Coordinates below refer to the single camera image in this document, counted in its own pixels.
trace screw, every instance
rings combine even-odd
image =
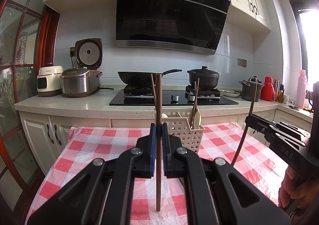
[[[140,153],[142,153],[142,150],[140,148],[131,148],[131,153],[133,155],[139,155]]]
[[[103,164],[103,159],[102,158],[96,158],[93,160],[93,165],[95,166],[100,166]]]
[[[185,155],[187,153],[187,148],[184,148],[184,147],[176,148],[176,152],[181,155]]]
[[[226,161],[223,158],[216,158],[215,163],[219,166],[223,166],[224,164],[226,164]]]

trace bowl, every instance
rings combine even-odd
[[[240,96],[240,93],[235,92],[235,91],[229,91],[229,90],[221,90],[221,95],[226,96],[226,97],[236,98],[236,97]]]

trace white countertop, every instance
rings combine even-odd
[[[100,90],[81,98],[69,98],[64,95],[54,97],[34,96],[15,104],[15,109],[46,115],[104,118],[104,119],[153,119],[154,106],[110,106],[109,103],[120,89]],[[250,102],[239,98],[230,98],[239,102],[237,105],[198,106],[202,117],[214,117],[248,113]],[[287,113],[312,122],[309,112],[295,111],[285,104],[260,100],[254,104],[254,112],[280,109]],[[163,109],[190,109],[190,106],[164,106]]]

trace glass door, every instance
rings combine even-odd
[[[36,95],[37,40],[43,0],[0,4],[0,193],[14,210],[40,169],[25,138],[14,104]]]

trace stove knob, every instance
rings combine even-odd
[[[189,94],[187,100],[190,102],[193,102],[193,101],[195,101],[195,96]]]
[[[173,101],[173,102],[178,102],[178,95],[171,95],[171,100]]]

